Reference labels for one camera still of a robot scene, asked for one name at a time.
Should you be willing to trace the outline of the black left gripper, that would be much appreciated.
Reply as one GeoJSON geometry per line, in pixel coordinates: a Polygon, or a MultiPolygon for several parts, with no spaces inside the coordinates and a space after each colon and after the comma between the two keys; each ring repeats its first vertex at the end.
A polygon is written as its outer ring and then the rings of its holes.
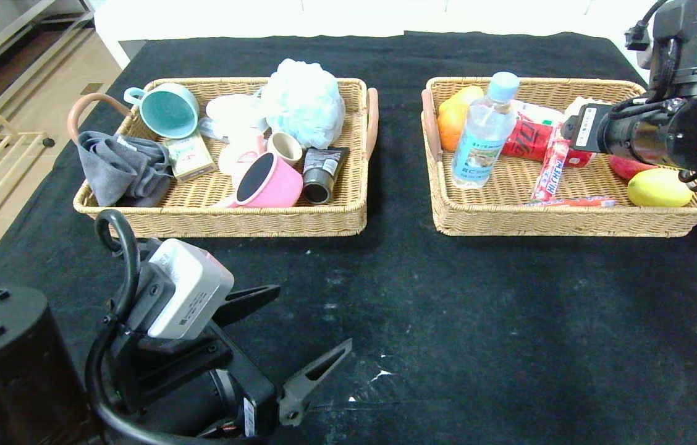
{"type": "Polygon", "coordinates": [[[261,444],[279,423],[301,425],[315,392],[352,351],[349,338],[277,386],[226,333],[281,294],[232,291],[193,340],[145,341],[145,406],[159,444],[261,444]]]}

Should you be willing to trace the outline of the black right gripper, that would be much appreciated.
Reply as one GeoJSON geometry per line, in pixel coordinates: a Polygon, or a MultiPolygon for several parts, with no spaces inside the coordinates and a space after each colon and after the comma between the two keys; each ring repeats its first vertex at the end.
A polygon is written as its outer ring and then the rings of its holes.
{"type": "Polygon", "coordinates": [[[560,125],[562,138],[574,150],[598,154],[629,154],[635,121],[628,116],[631,105],[589,103],[560,125]]]}

